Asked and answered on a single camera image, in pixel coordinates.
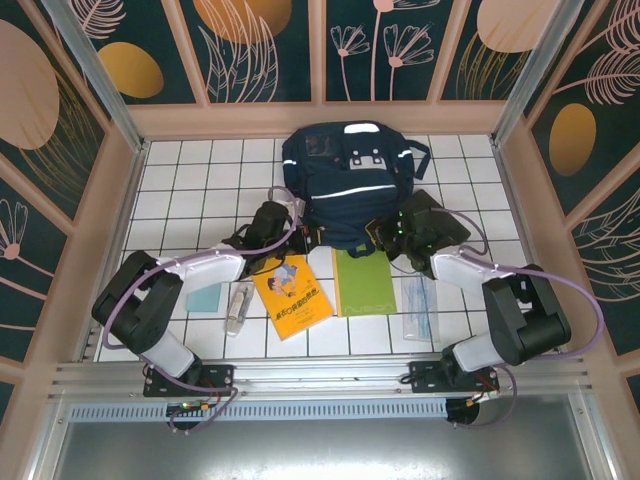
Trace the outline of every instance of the white square tile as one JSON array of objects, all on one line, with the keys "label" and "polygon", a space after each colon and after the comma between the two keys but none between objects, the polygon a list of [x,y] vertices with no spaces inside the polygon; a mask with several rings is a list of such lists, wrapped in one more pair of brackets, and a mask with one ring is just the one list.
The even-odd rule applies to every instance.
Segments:
[{"label": "white square tile", "polygon": [[240,164],[212,163],[209,166],[207,188],[238,188],[240,186]]},{"label": "white square tile", "polygon": [[199,218],[167,220],[162,248],[192,248],[195,250],[198,245],[199,232]]},{"label": "white square tile", "polygon": [[207,190],[204,196],[205,217],[235,217],[238,190]]},{"label": "white square tile", "polygon": [[467,307],[467,310],[486,310],[487,307],[484,304],[483,297],[477,297],[475,295],[471,295],[469,293],[464,293],[464,304]]},{"label": "white square tile", "polygon": [[224,320],[189,322],[184,344],[203,360],[219,360],[224,355]]},{"label": "white square tile", "polygon": [[171,192],[140,192],[133,218],[166,218]]},{"label": "white square tile", "polygon": [[465,157],[493,157],[488,135],[460,135]]},{"label": "white square tile", "polygon": [[205,218],[200,227],[198,248],[213,248],[235,231],[235,218]]},{"label": "white square tile", "polygon": [[440,185],[443,206],[450,210],[478,210],[473,189],[469,183]]},{"label": "white square tile", "polygon": [[174,190],[204,190],[209,165],[178,165]]},{"label": "white square tile", "polygon": [[202,216],[204,190],[174,191],[171,196],[169,218],[194,218]]},{"label": "white square tile", "polygon": [[273,163],[243,163],[240,188],[271,187]]},{"label": "white square tile", "polygon": [[267,320],[267,357],[306,357],[307,356],[307,331],[293,335],[285,340],[280,340],[273,322]]},{"label": "white square tile", "polygon": [[442,205],[442,195],[440,194],[440,185],[416,185],[413,187],[414,193],[418,190],[424,190],[433,198],[436,202]]},{"label": "white square tile", "polygon": [[438,313],[438,330],[440,342],[434,342],[435,351],[441,351],[471,336],[465,312]]},{"label": "white square tile", "polygon": [[167,330],[173,333],[180,343],[184,343],[184,332],[187,328],[187,322],[185,320],[171,320]]},{"label": "white square tile", "polygon": [[507,210],[480,212],[489,240],[517,240],[518,231],[511,212]]},{"label": "white square tile", "polygon": [[505,242],[489,242],[493,261],[501,265],[511,265],[514,267],[524,267],[527,259],[524,250],[518,240]]},{"label": "white square tile", "polygon": [[487,312],[469,312],[469,324],[473,335],[482,335],[489,331]]},{"label": "white square tile", "polygon": [[256,210],[267,201],[268,189],[252,188],[248,190],[240,190],[240,198],[238,201],[238,216],[253,217]]},{"label": "white square tile", "polygon": [[474,183],[480,210],[509,210],[509,201],[501,183]]},{"label": "white square tile", "polygon": [[[414,159],[413,163],[415,164],[416,172],[418,171],[418,166],[420,165],[419,159]],[[416,185],[428,185],[438,183],[438,176],[436,175],[436,166],[433,160],[429,162],[429,166],[427,167],[427,171],[424,174],[424,178],[414,178],[413,183]]]},{"label": "white square tile", "polygon": [[264,358],[266,318],[247,318],[237,337],[227,337],[224,358]]},{"label": "white square tile", "polygon": [[467,158],[467,168],[472,182],[501,182],[496,160],[490,158]]},{"label": "white square tile", "polygon": [[278,163],[282,161],[282,144],[286,141],[286,138],[276,138],[275,145],[273,147],[273,161]]},{"label": "white square tile", "polygon": [[347,319],[330,317],[309,330],[309,355],[349,355]]},{"label": "white square tile", "polygon": [[331,304],[333,314],[338,314],[338,308],[336,307],[336,282],[334,280],[318,280],[320,288],[324,292],[327,300]]},{"label": "white square tile", "polygon": [[175,165],[150,165],[144,169],[140,190],[171,190],[175,176]]},{"label": "white square tile", "polygon": [[393,353],[433,352],[431,342],[419,342],[404,339],[404,316],[404,314],[389,315],[389,327],[391,330],[391,346],[393,348]]},{"label": "white square tile", "polygon": [[284,171],[282,170],[282,163],[273,164],[273,186],[284,187]]},{"label": "white square tile", "polygon": [[352,355],[391,353],[391,338],[386,315],[349,317]]},{"label": "white square tile", "polygon": [[307,262],[316,278],[333,278],[331,247],[316,247],[311,250]]},{"label": "white square tile", "polygon": [[[482,229],[482,220],[480,219],[480,212],[464,212],[464,215],[469,217],[471,220],[473,220],[474,223],[479,228]],[[482,241],[482,237],[480,237],[480,233],[478,232],[478,229],[475,228],[473,225],[471,225],[471,223],[469,223],[465,218],[460,218],[458,216],[455,216],[455,219],[458,220],[464,226],[464,228],[466,228],[471,232],[471,236],[467,240],[467,243]]]},{"label": "white square tile", "polygon": [[273,163],[273,138],[251,138],[244,141],[243,162]]},{"label": "white square tile", "polygon": [[416,142],[420,142],[427,147],[430,146],[428,135],[405,135],[404,138],[406,138],[407,140],[415,140]]},{"label": "white square tile", "polygon": [[464,300],[462,290],[447,282],[436,283],[436,298],[438,312],[461,312],[464,311]]},{"label": "white square tile", "polygon": [[220,284],[220,303],[218,304],[217,312],[189,312],[189,323],[191,321],[210,320],[210,319],[225,319],[227,318],[227,310],[229,310],[229,282],[222,282]]},{"label": "white square tile", "polygon": [[189,140],[182,142],[178,163],[209,163],[211,140]]},{"label": "white square tile", "polygon": [[469,183],[464,158],[436,158],[434,161],[440,183]]},{"label": "white square tile", "polygon": [[158,250],[166,220],[134,220],[127,240],[127,250]]},{"label": "white square tile", "polygon": [[182,142],[152,142],[147,165],[170,165],[178,163]]},{"label": "white square tile", "polygon": [[214,140],[211,163],[239,163],[242,160],[242,140]]},{"label": "white square tile", "polygon": [[434,158],[460,158],[462,148],[457,135],[429,135]]}]

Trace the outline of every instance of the decorative wallpaper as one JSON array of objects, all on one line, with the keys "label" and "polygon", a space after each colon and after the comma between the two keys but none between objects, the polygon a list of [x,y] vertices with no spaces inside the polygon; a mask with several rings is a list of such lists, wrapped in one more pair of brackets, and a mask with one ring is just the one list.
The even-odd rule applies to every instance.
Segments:
[{"label": "decorative wallpaper", "polygon": [[0,179],[0,356],[24,360],[66,240]]},{"label": "decorative wallpaper", "polygon": [[629,386],[633,402],[636,404],[636,409],[640,414],[640,374],[627,377],[627,385]]},{"label": "decorative wallpaper", "polygon": [[180,0],[211,103],[311,101],[307,0]]},{"label": "decorative wallpaper", "polygon": [[11,400],[13,389],[13,384],[0,381],[0,425],[2,425],[2,419],[7,411],[7,407],[9,407],[9,400]]},{"label": "decorative wallpaper", "polygon": [[69,0],[69,5],[125,103],[195,103],[160,0]]},{"label": "decorative wallpaper", "polygon": [[574,230],[618,355],[640,348],[640,170]]},{"label": "decorative wallpaper", "polygon": [[506,100],[557,0],[471,0],[442,100]]},{"label": "decorative wallpaper", "polygon": [[580,29],[582,22],[584,22],[584,19],[589,13],[589,11],[591,10],[591,7],[593,6],[594,2],[595,0],[584,0],[584,3],[582,4],[582,8],[580,9],[580,13],[578,14],[578,18],[573,23],[571,30],[569,31],[569,33],[567,33],[567,36],[564,38],[562,45],[556,52],[554,59],[549,64],[549,68],[547,68],[547,71],[544,77],[542,78],[542,80],[540,81],[540,83],[538,84],[538,87],[533,92],[533,95],[531,95],[531,98],[529,99],[529,103],[527,103],[527,106],[524,107],[525,116],[527,117],[529,116],[531,109],[534,107],[534,105],[540,98],[542,91],[547,86],[547,83],[548,83],[547,81],[549,80],[549,77],[556,70],[558,64],[560,63],[560,60],[562,60],[562,57],[567,51],[567,48],[569,48],[569,45],[573,41],[573,38],[576,36],[576,33],[578,33],[578,30]]},{"label": "decorative wallpaper", "polygon": [[0,154],[74,218],[104,131],[17,3],[0,45]]},{"label": "decorative wallpaper", "polygon": [[640,141],[640,2],[612,0],[532,128],[565,213]]},{"label": "decorative wallpaper", "polygon": [[425,100],[451,6],[328,0],[326,100]]}]

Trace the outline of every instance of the blue paper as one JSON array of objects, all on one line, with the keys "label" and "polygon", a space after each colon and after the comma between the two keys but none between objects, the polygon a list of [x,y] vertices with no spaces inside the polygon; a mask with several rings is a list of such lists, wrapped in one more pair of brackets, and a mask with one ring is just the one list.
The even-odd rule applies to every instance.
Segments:
[{"label": "blue paper", "polygon": [[219,283],[195,290],[187,295],[187,312],[217,312],[220,308]]}]

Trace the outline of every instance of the clear plastic bag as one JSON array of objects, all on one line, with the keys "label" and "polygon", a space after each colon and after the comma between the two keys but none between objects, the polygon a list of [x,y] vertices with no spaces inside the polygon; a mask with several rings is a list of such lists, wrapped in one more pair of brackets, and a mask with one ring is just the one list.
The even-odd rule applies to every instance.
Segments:
[{"label": "clear plastic bag", "polygon": [[436,282],[424,275],[401,279],[402,333],[405,340],[439,342]]}]

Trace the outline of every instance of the green notebook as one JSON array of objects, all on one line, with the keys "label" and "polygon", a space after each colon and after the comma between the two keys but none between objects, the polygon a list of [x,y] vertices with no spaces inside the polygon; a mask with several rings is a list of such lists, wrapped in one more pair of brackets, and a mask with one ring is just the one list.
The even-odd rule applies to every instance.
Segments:
[{"label": "green notebook", "polygon": [[336,303],[340,317],[396,313],[389,260],[383,252],[352,258],[333,250]]}]

